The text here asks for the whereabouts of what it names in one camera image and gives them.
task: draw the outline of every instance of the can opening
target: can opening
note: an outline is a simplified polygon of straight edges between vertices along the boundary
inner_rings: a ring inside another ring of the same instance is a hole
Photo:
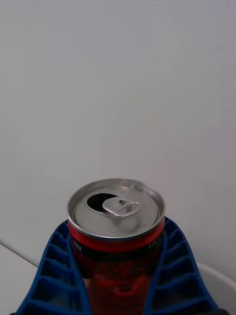
[[[113,195],[112,193],[97,193],[87,200],[87,205],[99,212],[104,212],[105,210],[102,207],[102,204],[105,200],[117,197],[116,195]]]

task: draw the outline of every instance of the aluminum can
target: aluminum can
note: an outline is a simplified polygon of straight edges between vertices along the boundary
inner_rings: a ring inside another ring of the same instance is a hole
[[[165,202],[124,178],[92,182],[67,204],[71,246],[94,315],[141,315],[161,252]]]

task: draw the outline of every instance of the silver can top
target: silver can top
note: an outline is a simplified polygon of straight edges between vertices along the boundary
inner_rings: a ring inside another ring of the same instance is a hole
[[[80,188],[67,204],[79,232],[101,239],[132,239],[156,228],[165,215],[162,195],[143,182],[104,179]]]

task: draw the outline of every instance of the pull tab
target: pull tab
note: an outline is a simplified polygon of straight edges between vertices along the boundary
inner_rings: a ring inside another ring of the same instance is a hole
[[[107,212],[116,217],[124,218],[131,216],[141,210],[142,205],[140,202],[125,200],[120,197],[107,199],[103,202],[102,207]]]

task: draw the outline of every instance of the can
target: can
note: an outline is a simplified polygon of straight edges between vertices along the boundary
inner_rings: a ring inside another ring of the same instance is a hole
[[[67,204],[71,246],[94,315],[141,315],[160,256],[165,202],[124,178],[92,182]]]

